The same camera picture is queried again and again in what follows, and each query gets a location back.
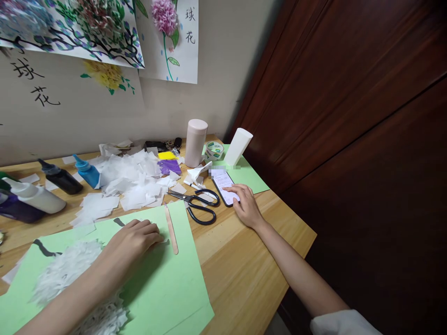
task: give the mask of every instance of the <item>smartphone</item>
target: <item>smartphone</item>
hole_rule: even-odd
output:
[[[231,177],[228,175],[228,172],[213,176],[213,183],[214,185],[216,185],[220,197],[222,198],[223,203],[225,204],[226,207],[233,206],[233,198],[236,198],[237,201],[240,201],[236,193],[227,192],[222,189],[224,187],[231,187],[234,184],[233,180],[231,180]]]

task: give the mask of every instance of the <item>packing tape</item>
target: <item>packing tape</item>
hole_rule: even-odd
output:
[[[218,161],[223,153],[224,146],[222,144],[213,141],[205,143],[205,155],[209,161]]]

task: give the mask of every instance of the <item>pink thermos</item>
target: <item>pink thermos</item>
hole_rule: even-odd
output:
[[[202,152],[207,130],[208,124],[205,121],[192,119],[188,122],[188,132],[186,134],[186,166],[196,168],[202,163]]]

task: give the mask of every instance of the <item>brown wardrobe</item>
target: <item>brown wardrobe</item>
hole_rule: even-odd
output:
[[[445,332],[446,1],[284,0],[237,115],[317,233],[308,262],[384,334]],[[280,310],[307,327],[293,292]]]

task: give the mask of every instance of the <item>light green cardboard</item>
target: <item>light green cardboard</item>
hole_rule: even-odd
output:
[[[218,161],[213,161],[214,166],[225,166],[227,167],[228,175],[233,180],[235,184],[245,184],[248,185],[253,193],[261,193],[263,191],[267,191],[270,187],[259,177],[256,171],[251,167],[251,165],[247,162],[244,156],[241,157],[239,162],[237,162],[237,167],[229,166],[225,163],[225,153],[228,152],[229,144],[223,145],[225,151],[222,154],[221,159]]]
[[[170,241],[156,246],[126,283],[121,297],[129,308],[131,321],[120,334],[199,334],[214,316],[184,204],[178,201],[168,207],[179,252],[174,255]],[[158,225],[161,234],[169,237],[163,206],[120,219],[123,223],[149,219]],[[97,239],[107,244],[119,229],[113,219],[102,221],[96,224],[95,231],[81,239]],[[49,252],[63,252],[78,237],[79,233],[68,230],[42,237],[40,241]],[[0,297],[2,334],[15,333],[40,311],[29,300],[37,277],[52,259],[44,256],[37,245],[31,246],[8,293]]]

